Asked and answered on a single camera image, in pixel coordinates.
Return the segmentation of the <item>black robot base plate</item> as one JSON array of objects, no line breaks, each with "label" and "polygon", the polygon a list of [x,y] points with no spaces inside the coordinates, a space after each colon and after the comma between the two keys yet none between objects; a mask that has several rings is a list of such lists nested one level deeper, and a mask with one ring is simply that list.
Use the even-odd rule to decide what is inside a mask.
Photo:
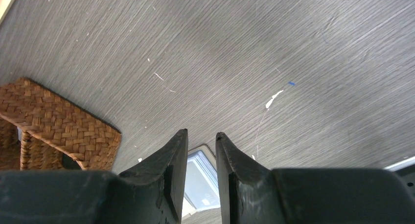
[{"label": "black robot base plate", "polygon": [[412,196],[415,196],[415,157],[406,157],[400,162],[385,167],[385,169],[400,176]]}]

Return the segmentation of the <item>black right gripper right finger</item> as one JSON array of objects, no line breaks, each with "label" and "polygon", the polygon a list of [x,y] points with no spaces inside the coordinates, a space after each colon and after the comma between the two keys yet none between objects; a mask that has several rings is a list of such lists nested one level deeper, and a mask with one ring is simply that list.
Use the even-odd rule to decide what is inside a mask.
[{"label": "black right gripper right finger", "polygon": [[225,224],[412,224],[415,201],[393,172],[365,168],[267,169],[216,135]]}]

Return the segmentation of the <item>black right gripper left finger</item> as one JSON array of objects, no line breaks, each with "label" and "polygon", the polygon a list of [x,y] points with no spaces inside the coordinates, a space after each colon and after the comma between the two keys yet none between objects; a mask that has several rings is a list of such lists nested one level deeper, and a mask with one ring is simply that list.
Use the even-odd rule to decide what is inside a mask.
[{"label": "black right gripper left finger", "polygon": [[3,224],[179,224],[188,131],[116,175],[99,170],[4,171]]}]

